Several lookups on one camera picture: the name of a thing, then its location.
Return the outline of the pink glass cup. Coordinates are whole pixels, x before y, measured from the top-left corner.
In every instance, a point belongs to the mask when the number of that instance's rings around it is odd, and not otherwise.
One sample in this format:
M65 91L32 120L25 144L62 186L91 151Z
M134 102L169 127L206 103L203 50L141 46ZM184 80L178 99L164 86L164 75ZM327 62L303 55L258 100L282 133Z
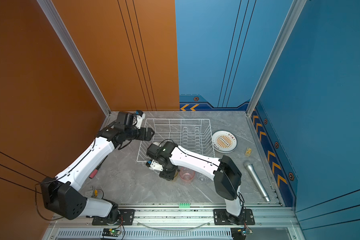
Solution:
M191 169L180 167L180 177L186 184L190 184L193 181L195 174L196 172Z

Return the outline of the clear glass cup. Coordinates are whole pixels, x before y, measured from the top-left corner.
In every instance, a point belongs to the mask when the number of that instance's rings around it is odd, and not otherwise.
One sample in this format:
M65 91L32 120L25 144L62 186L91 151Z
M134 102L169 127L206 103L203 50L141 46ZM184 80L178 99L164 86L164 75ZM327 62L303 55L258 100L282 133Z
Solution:
M203 185L207 184L210 181L210 179L207 176L200 173L197 174L197 177L198 177L198 182Z

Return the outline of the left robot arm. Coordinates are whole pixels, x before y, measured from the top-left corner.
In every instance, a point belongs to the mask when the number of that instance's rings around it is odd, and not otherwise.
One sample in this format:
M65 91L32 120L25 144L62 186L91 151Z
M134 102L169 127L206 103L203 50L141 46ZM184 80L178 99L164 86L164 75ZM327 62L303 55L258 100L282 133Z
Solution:
M65 170L41 183L44 207L68 220L91 217L113 225L119 220L118 204L80 194L92 172L115 149L121 150L132 141L150 141L155 132L143 128L145 113L119 112L117 119L100 130L90 146Z

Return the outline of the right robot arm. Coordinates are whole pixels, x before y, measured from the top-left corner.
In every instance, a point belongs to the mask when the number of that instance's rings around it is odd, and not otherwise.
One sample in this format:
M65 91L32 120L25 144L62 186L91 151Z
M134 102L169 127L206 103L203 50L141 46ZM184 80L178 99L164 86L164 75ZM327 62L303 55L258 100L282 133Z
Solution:
M214 182L217 194L225 199L226 210L223 219L232 225L245 225L244 207L240 193L242 173L228 157L221 159L191 152L174 142L153 143L147 149L147 166L159 171L167 181L175 178L180 167L200 173Z

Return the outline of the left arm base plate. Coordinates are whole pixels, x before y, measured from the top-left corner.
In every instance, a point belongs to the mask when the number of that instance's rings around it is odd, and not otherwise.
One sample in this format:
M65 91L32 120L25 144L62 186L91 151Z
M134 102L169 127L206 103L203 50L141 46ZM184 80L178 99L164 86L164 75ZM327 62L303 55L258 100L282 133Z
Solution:
M134 209L118 209L112 210L107 217L93 217L93 226L114 226L123 225L131 226L135 217Z

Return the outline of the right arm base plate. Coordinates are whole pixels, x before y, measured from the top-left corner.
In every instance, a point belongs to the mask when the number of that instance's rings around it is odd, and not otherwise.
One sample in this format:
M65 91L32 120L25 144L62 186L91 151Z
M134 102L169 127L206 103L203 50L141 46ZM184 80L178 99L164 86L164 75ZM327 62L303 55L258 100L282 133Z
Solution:
M238 216L229 214L225 209L214 209L214 223L217 226L237 225L253 226L255 217L251 209L243 208Z

